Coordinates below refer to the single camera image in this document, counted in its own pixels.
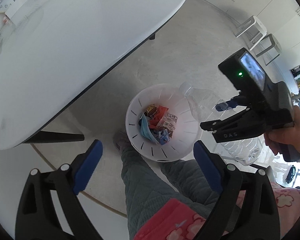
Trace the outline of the person's right hand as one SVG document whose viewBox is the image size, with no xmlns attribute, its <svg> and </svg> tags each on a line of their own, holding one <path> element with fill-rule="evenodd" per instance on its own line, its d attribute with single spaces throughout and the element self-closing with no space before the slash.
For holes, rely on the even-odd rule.
<svg viewBox="0 0 300 240">
<path fill-rule="evenodd" d="M 277 155 L 279 147 L 276 143 L 292 145 L 300 153 L 300 108 L 294 106 L 294 126 L 272 130 L 264 133 L 266 145 Z"/>
</svg>

